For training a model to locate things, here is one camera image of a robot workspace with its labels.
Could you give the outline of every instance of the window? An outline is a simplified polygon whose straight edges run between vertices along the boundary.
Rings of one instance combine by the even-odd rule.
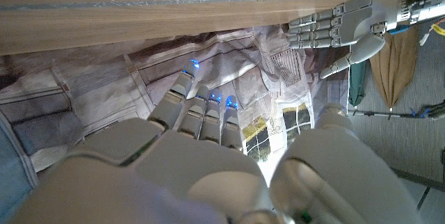
[[[301,104],[298,108],[289,107],[283,109],[284,124],[287,132],[287,145],[294,142],[295,138],[303,131],[311,129],[311,116],[306,104]]]
[[[266,121],[259,116],[243,128],[248,156],[256,162],[267,161],[270,154],[270,142]]]

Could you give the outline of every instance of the robot finger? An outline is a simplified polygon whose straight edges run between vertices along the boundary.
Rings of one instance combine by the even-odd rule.
[[[292,49],[306,49],[306,48],[322,48],[330,47],[332,43],[331,38],[319,40],[306,40],[300,42],[290,42],[289,47]]]
[[[215,88],[210,92],[199,140],[220,144],[220,102],[221,92]]]
[[[297,18],[294,19],[292,21],[289,22],[289,26],[290,27],[295,27],[295,26],[302,26],[304,24],[308,24],[308,23],[314,23],[314,22],[318,22],[324,19],[330,19],[333,15],[333,10],[329,9],[329,10],[324,10],[318,13],[313,13],[311,15],[308,16],[304,16],[301,18]]]
[[[331,74],[335,74],[337,72],[340,72],[340,71],[348,68],[350,66],[350,61],[349,61],[350,55],[351,55],[351,53],[347,54],[343,58],[335,61],[331,66],[329,66],[329,67],[325,68],[323,71],[321,71],[320,78],[324,79],[324,78],[330,76]]]
[[[304,25],[304,26],[295,26],[291,27],[288,31],[289,34],[298,34],[298,33],[304,33],[304,32],[310,32],[310,31],[317,31],[321,29],[329,29],[332,25],[331,19],[322,20],[316,23]]]
[[[243,141],[238,121],[238,102],[235,96],[227,98],[222,124],[221,145],[238,151],[243,151]]]
[[[184,119],[182,119],[178,132],[187,134],[191,138],[198,139],[208,99],[209,89],[206,86],[201,86],[198,89],[196,96],[192,99],[192,106],[188,109]]]
[[[157,122],[163,125],[165,129],[173,128],[184,105],[187,94],[190,92],[195,72],[199,67],[199,64],[191,61],[191,64],[184,68],[184,71],[178,76],[173,86],[165,93],[164,97],[148,117],[149,121]]]
[[[297,35],[292,35],[287,38],[289,42],[300,42],[308,40],[327,39],[331,37],[331,30],[323,29],[314,32],[306,32]]]

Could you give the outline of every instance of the fabric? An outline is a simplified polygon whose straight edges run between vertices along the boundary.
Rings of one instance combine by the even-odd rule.
[[[369,60],[375,87],[390,109],[414,75],[419,42],[417,28],[412,26],[396,35],[387,33],[385,40],[383,49]]]
[[[14,125],[13,129],[29,156],[47,147],[72,147],[83,137],[83,126],[73,112],[46,115]]]
[[[23,58],[26,60],[29,57],[14,56],[13,58]],[[10,58],[9,56],[0,56],[0,60],[5,61],[5,59],[10,59]],[[0,81],[3,82],[3,80],[1,79],[2,76],[16,77],[16,80],[12,80],[13,82],[9,86],[1,87],[2,89],[0,89],[0,97],[8,97],[8,98],[19,97],[19,96],[29,95],[30,93],[34,92],[40,93],[42,91],[53,90],[54,88],[58,87],[58,84],[54,80],[54,77],[52,76],[50,69],[39,70],[36,73],[25,73],[22,70],[20,71],[11,70],[10,72],[1,71],[2,69],[7,69],[8,67],[9,66],[7,63],[2,63],[0,61]]]
[[[201,85],[219,88],[223,102],[235,95],[240,127],[259,116],[268,121],[273,136],[271,152],[277,154],[276,150],[286,147],[286,132],[275,134],[276,129],[285,129],[280,126],[283,106],[305,103],[314,118],[302,57],[304,51],[289,49],[280,25],[3,56],[0,72],[10,70],[5,74],[19,76],[19,80],[0,90],[0,101],[6,93],[28,92],[20,81],[39,77],[39,88],[64,87],[85,134],[93,134],[127,118],[146,119],[184,66],[194,59],[199,61],[200,70],[188,99]],[[1,69],[1,61],[10,68]],[[48,108],[45,112],[57,113],[60,108],[47,100],[41,102]],[[185,102],[178,123],[189,103]],[[57,119],[40,117],[36,113],[26,119],[32,121],[19,121],[15,126],[36,168],[59,159],[70,147],[71,137],[76,136],[74,122],[65,122],[67,129],[63,131],[55,124]],[[66,143],[59,142],[62,136]]]
[[[66,111],[69,108],[70,101],[63,93],[0,104],[1,112],[11,123]]]

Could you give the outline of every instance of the umbrella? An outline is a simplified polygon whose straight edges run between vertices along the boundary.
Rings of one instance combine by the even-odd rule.
[[[357,106],[364,98],[364,75],[366,61],[349,67],[349,104]]]
[[[411,82],[417,60],[417,28],[396,35],[385,34],[383,49],[370,58],[374,84],[391,109]]]

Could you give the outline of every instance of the cable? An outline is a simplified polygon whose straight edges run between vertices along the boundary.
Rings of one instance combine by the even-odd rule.
[[[428,37],[430,36],[430,32],[432,30],[434,30],[434,32],[445,36],[445,29],[441,28],[439,26],[439,24],[441,24],[442,22],[445,22],[445,18],[442,18],[441,20],[439,20],[438,22],[435,22],[433,25],[431,25],[431,29],[428,30],[428,32],[423,36],[423,38],[419,41],[420,45],[423,46],[426,42],[426,40],[428,39]]]

